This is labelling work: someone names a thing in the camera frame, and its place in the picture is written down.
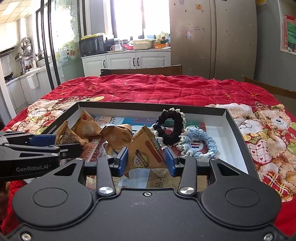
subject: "black crocheted scrunchie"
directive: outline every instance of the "black crocheted scrunchie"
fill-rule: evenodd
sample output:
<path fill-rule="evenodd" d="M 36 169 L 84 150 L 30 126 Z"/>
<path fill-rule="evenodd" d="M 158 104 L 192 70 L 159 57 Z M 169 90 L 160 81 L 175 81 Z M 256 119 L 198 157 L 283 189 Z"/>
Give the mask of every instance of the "black crocheted scrunchie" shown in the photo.
<path fill-rule="evenodd" d="M 174 121 L 174 130 L 171 134 L 166 134 L 165 131 L 161 128 L 161 125 L 167 119 L 173 119 Z M 160 141 L 160 145 L 165 147 L 167 145 L 174 145 L 180 141 L 180 135 L 182 133 L 182 129 L 185 127 L 185 118 L 184 114 L 180 112 L 180 109 L 171 108 L 168 111 L 163 110 L 161 116 L 158 117 L 158 120 L 154 126 L 150 128 L 150 130 L 154 133 L 157 139 Z"/>

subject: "white mug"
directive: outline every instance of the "white mug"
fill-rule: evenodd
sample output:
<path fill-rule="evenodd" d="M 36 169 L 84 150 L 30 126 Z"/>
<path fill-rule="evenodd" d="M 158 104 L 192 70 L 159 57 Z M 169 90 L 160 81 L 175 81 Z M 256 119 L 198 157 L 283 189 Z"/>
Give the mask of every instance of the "white mug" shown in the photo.
<path fill-rule="evenodd" d="M 115 50 L 121 50 L 121 45 L 120 44 L 112 45 L 110 48 L 110 51 L 115 51 Z"/>

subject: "wooden chair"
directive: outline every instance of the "wooden chair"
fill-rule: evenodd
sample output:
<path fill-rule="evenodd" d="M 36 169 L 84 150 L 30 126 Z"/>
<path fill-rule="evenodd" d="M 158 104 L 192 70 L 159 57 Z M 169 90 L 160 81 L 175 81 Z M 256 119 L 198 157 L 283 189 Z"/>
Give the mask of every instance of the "wooden chair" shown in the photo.
<path fill-rule="evenodd" d="M 243 82 L 251 83 L 266 89 L 271 93 L 278 101 L 280 101 L 289 112 L 296 116 L 296 92 L 291 90 L 282 89 L 276 86 L 265 84 L 257 80 L 249 79 L 243 76 Z"/>
<path fill-rule="evenodd" d="M 164 75 L 175 76 L 182 75 L 182 65 L 173 65 L 166 67 L 154 68 L 138 68 L 138 69 L 101 69 L 100 76 L 107 76 L 111 74 L 149 74 L 149 75 Z"/>

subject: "ceiling panel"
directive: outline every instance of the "ceiling panel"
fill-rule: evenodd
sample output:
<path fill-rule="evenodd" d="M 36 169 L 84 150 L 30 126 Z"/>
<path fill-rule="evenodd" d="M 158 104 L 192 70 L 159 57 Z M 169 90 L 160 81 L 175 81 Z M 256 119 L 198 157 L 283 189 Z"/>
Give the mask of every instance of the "ceiling panel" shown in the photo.
<path fill-rule="evenodd" d="M 4 4 L 4 3 L 10 3 L 10 0 L 3 0 L 3 1 L 1 2 L 1 4 Z"/>
<path fill-rule="evenodd" d="M 10 2 L 19 1 L 20 3 L 12 11 L 11 14 L 2 16 L 3 11 L 7 8 Z M 27 15 L 30 15 L 40 8 L 40 0 L 3 0 L 0 3 L 0 25 L 19 20 Z"/>
<path fill-rule="evenodd" d="M 30 3 L 31 3 L 31 1 L 21 1 L 18 4 L 18 7 L 27 7 Z"/>
<path fill-rule="evenodd" d="M 15 10 L 13 10 L 12 13 L 16 13 L 16 12 L 22 12 L 25 10 L 26 7 L 16 7 Z"/>
<path fill-rule="evenodd" d="M 28 15 L 30 12 L 29 11 L 22 11 L 20 14 L 19 14 L 19 17 L 24 17 L 26 15 Z"/>
<path fill-rule="evenodd" d="M 8 6 L 8 3 L 1 3 L 0 4 L 0 11 L 5 10 L 7 6 Z"/>
<path fill-rule="evenodd" d="M 16 12 L 16 13 L 12 13 L 9 18 L 16 18 L 20 13 Z"/>
<path fill-rule="evenodd" d="M 0 21 L 6 20 L 9 18 L 9 15 L 4 15 L 0 17 Z"/>

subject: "microwave oven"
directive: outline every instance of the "microwave oven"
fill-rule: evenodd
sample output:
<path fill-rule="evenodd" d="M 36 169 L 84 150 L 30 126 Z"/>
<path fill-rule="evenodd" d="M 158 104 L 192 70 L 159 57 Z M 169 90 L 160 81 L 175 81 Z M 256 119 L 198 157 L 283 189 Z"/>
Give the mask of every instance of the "microwave oven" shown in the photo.
<path fill-rule="evenodd" d="M 106 40 L 106 37 L 103 35 L 80 40 L 79 47 L 81 57 L 106 53 Z"/>

